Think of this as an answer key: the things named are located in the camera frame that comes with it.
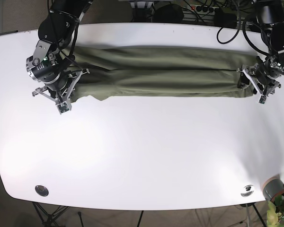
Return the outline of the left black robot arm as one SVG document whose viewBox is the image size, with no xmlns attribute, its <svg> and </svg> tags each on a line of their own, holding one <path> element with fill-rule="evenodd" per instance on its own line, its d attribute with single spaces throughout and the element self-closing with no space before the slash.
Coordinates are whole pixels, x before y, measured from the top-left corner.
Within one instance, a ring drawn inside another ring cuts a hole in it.
<svg viewBox="0 0 284 227">
<path fill-rule="evenodd" d="M 260 103 L 263 104 L 270 94 L 281 87 L 277 79 L 284 76 L 284 9 L 280 0 L 252 0 L 250 3 L 254 9 L 244 17 L 236 1 L 232 2 L 236 15 L 225 12 L 223 8 L 215 10 L 216 26 L 241 31 L 249 46 L 265 56 L 264 60 L 257 57 L 254 65 L 242 65 L 235 90 L 221 95 L 243 98 L 260 94 Z M 248 24 L 257 27 L 267 51 L 260 50 L 251 42 L 247 35 Z"/>
</svg>

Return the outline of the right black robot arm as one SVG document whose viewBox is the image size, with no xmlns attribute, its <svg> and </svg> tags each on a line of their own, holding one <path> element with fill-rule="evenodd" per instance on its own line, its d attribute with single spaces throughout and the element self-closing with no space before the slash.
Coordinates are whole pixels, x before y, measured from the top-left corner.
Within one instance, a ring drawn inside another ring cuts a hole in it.
<svg viewBox="0 0 284 227">
<path fill-rule="evenodd" d="M 91 4 L 90 0 L 47 1 L 47 17 L 38 29 L 39 41 L 26 61 L 30 78 L 44 84 L 32 95 L 54 101 L 61 113 L 71 109 L 75 85 L 88 72 L 75 61 L 73 53 L 80 22 Z"/>
</svg>

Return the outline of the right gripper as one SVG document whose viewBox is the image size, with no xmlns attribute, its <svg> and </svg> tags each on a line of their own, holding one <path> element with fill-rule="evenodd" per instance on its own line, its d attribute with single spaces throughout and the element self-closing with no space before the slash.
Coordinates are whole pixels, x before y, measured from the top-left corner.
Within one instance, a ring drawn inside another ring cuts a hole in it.
<svg viewBox="0 0 284 227">
<path fill-rule="evenodd" d="M 71 106 L 70 97 L 75 90 L 75 85 L 84 74 L 89 74 L 88 69 L 63 71 L 50 82 L 44 82 L 44 87 L 38 87 L 32 96 L 43 95 L 55 102 L 56 106 Z"/>
</svg>

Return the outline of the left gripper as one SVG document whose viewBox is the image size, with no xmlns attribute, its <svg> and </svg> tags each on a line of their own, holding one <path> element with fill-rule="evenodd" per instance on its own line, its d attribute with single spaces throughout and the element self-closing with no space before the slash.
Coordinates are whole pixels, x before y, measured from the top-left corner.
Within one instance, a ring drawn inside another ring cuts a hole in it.
<svg viewBox="0 0 284 227">
<path fill-rule="evenodd" d="M 242 65 L 241 68 L 237 68 L 237 72 L 240 74 L 237 87 L 239 89 L 253 87 L 252 91 L 255 95 L 266 95 L 268 98 L 270 94 L 275 93 L 276 88 L 281 87 L 281 84 L 275 79 L 269 78 L 265 70 L 261 69 L 258 64 L 254 66 Z"/>
</svg>

